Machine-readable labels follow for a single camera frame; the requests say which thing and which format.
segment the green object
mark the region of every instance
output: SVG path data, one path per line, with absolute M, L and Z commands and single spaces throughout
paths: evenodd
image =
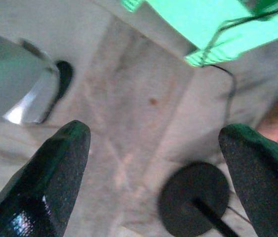
M 198 50 L 185 56 L 193 66 L 231 61 L 278 39 L 278 0 L 252 9 L 239 0 L 145 0 Z M 123 0 L 134 12 L 143 0 Z

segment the round black base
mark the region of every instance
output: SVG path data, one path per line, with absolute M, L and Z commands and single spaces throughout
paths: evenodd
M 229 185 L 215 166 L 197 162 L 176 172 L 159 197 L 159 214 L 165 228 L 175 237 L 195 237 L 213 226 L 194 207 L 201 200 L 221 218 L 228 206 Z

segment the floor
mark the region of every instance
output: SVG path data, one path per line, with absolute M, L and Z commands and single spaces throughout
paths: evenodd
M 0 35 L 31 40 L 76 69 L 46 124 L 0 120 L 0 190 L 60 126 L 79 119 L 91 128 L 91 151 L 66 237 L 171 236 L 156 200 L 167 178 L 195 160 L 226 174 L 223 219 L 240 236 L 256 236 L 217 141 L 232 81 L 217 68 L 185 64 L 192 45 L 150 10 L 133 15 L 117 0 L 0 0 Z M 220 66 L 238 82 L 229 122 L 255 126 L 278 97 L 278 41 Z

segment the tiled floor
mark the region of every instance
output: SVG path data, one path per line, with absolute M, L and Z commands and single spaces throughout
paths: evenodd
M 79 119 L 91 128 L 91 154 L 65 236 L 170 236 L 156 211 L 165 180 L 195 160 L 228 176 L 217 135 L 231 80 L 216 68 L 185 64 L 179 54 L 190 45 L 167 26 L 153 34 L 150 13 L 134 21 L 115 1 L 103 6 L 104 0 L 0 0 L 0 35 L 36 42 L 76 68 L 47 124 L 0 122 L 0 189 L 48 136 Z M 221 66 L 238 80 L 231 122 L 255 126 L 278 96 L 278 42 Z M 240 236 L 256 236 L 232 187 L 229 207 L 224 220 Z

